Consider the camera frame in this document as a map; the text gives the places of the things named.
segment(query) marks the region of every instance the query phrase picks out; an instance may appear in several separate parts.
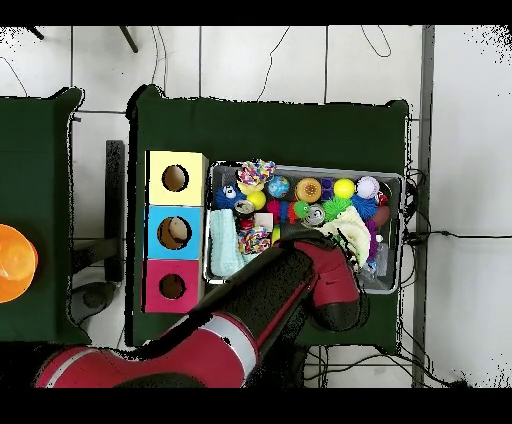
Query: box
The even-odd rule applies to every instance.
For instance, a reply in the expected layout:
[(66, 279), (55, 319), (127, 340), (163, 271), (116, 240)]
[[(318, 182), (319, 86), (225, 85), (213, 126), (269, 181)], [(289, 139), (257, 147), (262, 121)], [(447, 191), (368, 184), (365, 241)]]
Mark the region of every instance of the box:
[[(167, 218), (181, 218), (188, 228), (188, 240), (177, 249), (165, 247), (158, 238), (160, 224)], [(203, 238), (203, 208), (186, 206), (149, 206), (149, 259), (200, 259)]]
[(148, 260), (143, 312), (189, 312), (204, 294), (200, 273), (200, 260)]
[(149, 203), (204, 206), (208, 160), (201, 153), (149, 151)]

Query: dark green tablecloth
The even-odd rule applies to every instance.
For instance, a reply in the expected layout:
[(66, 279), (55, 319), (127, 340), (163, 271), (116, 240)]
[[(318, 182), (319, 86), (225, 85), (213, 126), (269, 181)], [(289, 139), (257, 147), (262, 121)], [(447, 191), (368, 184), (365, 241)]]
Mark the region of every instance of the dark green tablecloth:
[(0, 98), (0, 223), (36, 247), (28, 290), (0, 304), (0, 341), (88, 343), (66, 314), (70, 275), (67, 133), (82, 98), (64, 89), (48, 99)]
[[(135, 278), (133, 293), (128, 287), (127, 295), (128, 302), (133, 300), (136, 345), (157, 338), (179, 319), (178, 315), (144, 314), (140, 310), (145, 150), (201, 152), (210, 162), (261, 157), (282, 165), (401, 175), (404, 171), (408, 114), (405, 101), (371, 106), (242, 103), (204, 98), (169, 100), (150, 85), (133, 95), (127, 114), (131, 118), (130, 175), (136, 168), (135, 181), (130, 177), (128, 181), (129, 207), (135, 204), (135, 216), (129, 216), (128, 223), (128, 233), (135, 230), (134, 251), (128, 240), (128, 255), (135, 255), (131, 264)], [(130, 284), (133, 277), (127, 278)], [(369, 295), (370, 316), (362, 328), (333, 333), (308, 323), (298, 342), (379, 345), (395, 352), (397, 296), (398, 293)]]

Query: yellow ball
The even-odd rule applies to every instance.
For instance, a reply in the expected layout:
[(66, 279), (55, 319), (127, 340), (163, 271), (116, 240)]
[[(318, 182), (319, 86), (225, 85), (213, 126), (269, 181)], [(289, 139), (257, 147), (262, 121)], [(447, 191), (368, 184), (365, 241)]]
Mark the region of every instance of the yellow ball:
[(334, 183), (334, 195), (337, 197), (350, 199), (355, 191), (356, 186), (354, 182), (348, 178), (342, 178)]
[(265, 206), (266, 198), (265, 193), (262, 191), (255, 191), (247, 195), (247, 200), (254, 205), (254, 209), (259, 211)]

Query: blue ball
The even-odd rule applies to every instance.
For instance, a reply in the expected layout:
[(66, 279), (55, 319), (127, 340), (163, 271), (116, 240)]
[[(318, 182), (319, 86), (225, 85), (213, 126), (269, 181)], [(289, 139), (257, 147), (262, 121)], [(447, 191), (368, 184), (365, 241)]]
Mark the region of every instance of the blue ball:
[(276, 199), (281, 199), (286, 196), (288, 190), (290, 190), (290, 182), (281, 175), (276, 175), (272, 180), (269, 181), (268, 194)]

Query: table leg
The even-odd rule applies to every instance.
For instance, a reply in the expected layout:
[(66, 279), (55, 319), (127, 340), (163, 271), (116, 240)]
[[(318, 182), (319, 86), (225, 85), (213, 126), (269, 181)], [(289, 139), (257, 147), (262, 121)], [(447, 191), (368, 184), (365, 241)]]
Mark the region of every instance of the table leg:
[(124, 35), (124, 38), (126, 38), (126, 41), (128, 41), (128, 44), (132, 48), (133, 52), (134, 53), (138, 53), (139, 49), (137, 48), (137, 45), (135, 44), (135, 41), (133, 41), (132, 36), (128, 32), (128, 27), (120, 26), (119, 28), (121, 28), (121, 31), (122, 31), (122, 33)]

